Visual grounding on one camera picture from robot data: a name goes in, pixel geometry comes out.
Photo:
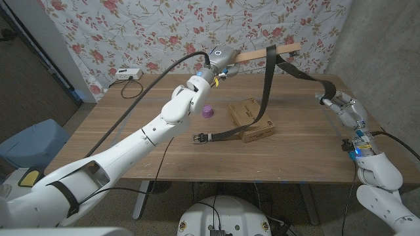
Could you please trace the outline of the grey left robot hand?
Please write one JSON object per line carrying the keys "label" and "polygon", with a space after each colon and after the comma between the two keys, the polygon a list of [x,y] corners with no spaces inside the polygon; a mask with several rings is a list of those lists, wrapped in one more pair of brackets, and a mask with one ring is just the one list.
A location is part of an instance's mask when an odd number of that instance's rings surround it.
{"label": "grey left robot hand", "polygon": [[239,66],[234,61],[239,50],[228,46],[216,46],[209,53],[209,65],[203,66],[196,75],[204,78],[209,84],[214,77],[234,77],[239,72]]}

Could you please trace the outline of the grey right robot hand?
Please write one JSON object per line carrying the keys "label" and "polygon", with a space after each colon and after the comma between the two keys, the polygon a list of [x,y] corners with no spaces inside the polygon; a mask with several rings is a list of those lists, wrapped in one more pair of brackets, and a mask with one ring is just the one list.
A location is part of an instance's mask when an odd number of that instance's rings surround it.
{"label": "grey right robot hand", "polygon": [[357,99],[342,91],[337,91],[332,99],[321,94],[316,94],[315,98],[333,111],[339,123],[350,132],[348,141],[343,142],[345,151],[353,152],[355,158],[381,153],[369,129],[368,113]]}

